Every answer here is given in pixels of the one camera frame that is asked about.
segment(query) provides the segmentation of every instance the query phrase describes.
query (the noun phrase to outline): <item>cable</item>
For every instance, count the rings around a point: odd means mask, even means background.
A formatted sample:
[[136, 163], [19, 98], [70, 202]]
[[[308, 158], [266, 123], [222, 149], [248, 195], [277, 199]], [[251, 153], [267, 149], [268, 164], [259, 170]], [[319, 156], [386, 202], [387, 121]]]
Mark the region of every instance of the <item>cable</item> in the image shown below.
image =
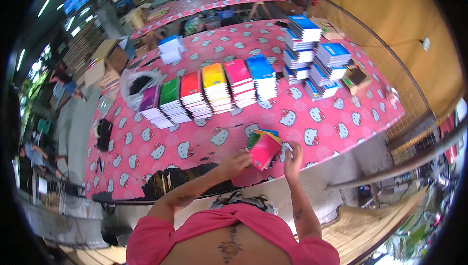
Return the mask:
[[[320, 11], [322, 12], [322, 15], [325, 17], [325, 19], [329, 20], [329, 19], [327, 18], [327, 16], [325, 15], [325, 13], [323, 12], [323, 9], [322, 9], [321, 7], [319, 7], [319, 8], [320, 8]], [[329, 24], [331, 25], [331, 27], [333, 27], [333, 29], [336, 31], [336, 33], [337, 33], [339, 36], [341, 36], [341, 37], [342, 37], [345, 41], [347, 41], [348, 43], [353, 43], [353, 44], [356, 45], [356, 46], [367, 47], [367, 48], [384, 48], [384, 47], [386, 47], [386, 46], [384, 46], [384, 45], [381, 45], [381, 46], [368, 46], [368, 45], [360, 45], [360, 44], [357, 44], [357, 43], [355, 43], [355, 42], [353, 42], [353, 41], [351, 41], [351, 40], [348, 40], [346, 37], [342, 36], [342, 35], [336, 30], [336, 28], [335, 28], [335, 26], [334, 26], [333, 24], [331, 24], [330, 22], [329, 22]], [[413, 42], [416, 42], [416, 41], [420, 42], [421, 44], [423, 43], [423, 41], [420, 40], [420, 39], [408, 39], [408, 40], [404, 40], [404, 41], [399, 42], [399, 43], [396, 43], [396, 44], [390, 44], [390, 45], [387, 44], [387, 46], [399, 46], [399, 45], [404, 45], [404, 44], [410, 44], [410, 43], [413, 43]]]

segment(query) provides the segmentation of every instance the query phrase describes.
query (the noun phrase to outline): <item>pink notebook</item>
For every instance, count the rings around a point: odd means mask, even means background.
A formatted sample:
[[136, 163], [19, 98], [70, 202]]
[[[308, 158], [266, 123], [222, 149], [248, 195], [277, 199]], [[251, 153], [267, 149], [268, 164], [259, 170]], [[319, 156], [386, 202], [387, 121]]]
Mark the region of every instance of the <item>pink notebook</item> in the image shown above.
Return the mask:
[[252, 165], [258, 170], [268, 167], [273, 157], [281, 150], [281, 144], [274, 140], [268, 133], [265, 133], [250, 149], [252, 155]]
[[242, 60], [234, 60], [224, 63], [224, 72], [231, 86], [242, 84], [252, 80], [249, 69]]

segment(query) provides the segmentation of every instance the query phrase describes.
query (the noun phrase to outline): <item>table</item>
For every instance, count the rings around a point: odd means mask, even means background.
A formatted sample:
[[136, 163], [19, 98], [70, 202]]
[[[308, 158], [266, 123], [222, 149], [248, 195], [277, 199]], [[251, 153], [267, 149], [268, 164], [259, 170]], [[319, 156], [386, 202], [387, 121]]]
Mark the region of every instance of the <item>table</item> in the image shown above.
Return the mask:
[[145, 23], [145, 25], [133, 32], [130, 38], [137, 39], [148, 32], [155, 30], [156, 28], [163, 26], [176, 19], [190, 16], [198, 12], [210, 10], [213, 8], [225, 7], [226, 5], [236, 5], [242, 3], [258, 3], [262, 5], [263, 1], [286, 1], [286, 0], [174, 0], [163, 4], [157, 8], [161, 10], [169, 7], [167, 13], [163, 16], [156, 18], [151, 22]]
[[[241, 23], [186, 37], [184, 44], [188, 51], [183, 53], [181, 61], [163, 65], [158, 59], [148, 66], [136, 66], [132, 71], [160, 71], [167, 80], [211, 63], [264, 54], [273, 69], [281, 72], [284, 67], [284, 28], [274, 25], [276, 21]], [[167, 187], [167, 183], [161, 181], [161, 170], [166, 181], [169, 174], [173, 183], [176, 176], [182, 179], [180, 181], [189, 180], [193, 176], [185, 171], [219, 163], [229, 153], [245, 147], [248, 135], [256, 128], [277, 130], [283, 141], [299, 142], [304, 147], [302, 168], [324, 162], [386, 130], [404, 114], [401, 104], [393, 107], [386, 101], [384, 93], [389, 88], [388, 83], [364, 51], [345, 40], [338, 42], [373, 77], [367, 89], [356, 97], [344, 88], [333, 98], [312, 102], [302, 85], [290, 86], [281, 79], [278, 97], [269, 101], [159, 130], [126, 107], [119, 93], [108, 114], [98, 111], [94, 114], [93, 126], [105, 117], [114, 123], [114, 128], [106, 153], [99, 153], [93, 147], [96, 140], [90, 130], [85, 175], [87, 197], [102, 191], [112, 192], [114, 199], [143, 197], [142, 187], [148, 187], [144, 186], [148, 181], [161, 189]], [[157, 50], [132, 60], [131, 64], [140, 61], [138, 65], [144, 65], [155, 56]], [[225, 136], [221, 143], [211, 140], [220, 136]], [[273, 168], [262, 172], [247, 168], [232, 179], [232, 184], [245, 187], [283, 177], [285, 146], [283, 143], [282, 153]], [[96, 167], [98, 157], [104, 162], [99, 171]]]

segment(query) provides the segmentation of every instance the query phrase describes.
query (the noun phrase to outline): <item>tattoo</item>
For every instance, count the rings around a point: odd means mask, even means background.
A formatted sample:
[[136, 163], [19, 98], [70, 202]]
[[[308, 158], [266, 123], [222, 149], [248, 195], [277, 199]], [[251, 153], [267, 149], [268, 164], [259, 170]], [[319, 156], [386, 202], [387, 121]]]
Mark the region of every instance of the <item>tattoo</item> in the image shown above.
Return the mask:
[[302, 215], [302, 209], [294, 213], [294, 216], [296, 217], [297, 221], [301, 219], [301, 215]]
[[177, 198], [179, 200], [179, 203], [177, 204], [177, 207], [185, 208], [190, 203], [192, 203], [192, 201], [195, 200], [197, 197], [198, 197], [198, 195], [187, 195], [187, 196], [184, 196], [184, 197], [179, 197], [179, 198]]
[[243, 251], [241, 249], [241, 245], [237, 243], [237, 228], [236, 226], [239, 222], [232, 225], [232, 229], [229, 231], [229, 241], [228, 242], [221, 242], [221, 245], [218, 247], [221, 249], [221, 254], [223, 254], [224, 264], [229, 264], [234, 256], [237, 256], [239, 251]]

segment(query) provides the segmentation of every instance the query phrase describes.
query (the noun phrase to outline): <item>pink shirt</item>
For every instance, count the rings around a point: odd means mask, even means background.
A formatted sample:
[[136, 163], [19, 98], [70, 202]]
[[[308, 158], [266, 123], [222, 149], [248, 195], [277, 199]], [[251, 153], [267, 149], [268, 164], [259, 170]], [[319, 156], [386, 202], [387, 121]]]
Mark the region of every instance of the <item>pink shirt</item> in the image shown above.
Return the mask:
[[127, 245], [127, 264], [159, 264], [172, 247], [187, 239], [227, 227], [238, 221], [267, 241], [284, 250], [292, 264], [338, 265], [338, 251], [317, 238], [296, 242], [289, 226], [276, 215], [249, 204], [229, 204], [221, 209], [204, 210], [191, 215], [178, 230], [154, 216], [138, 221]]

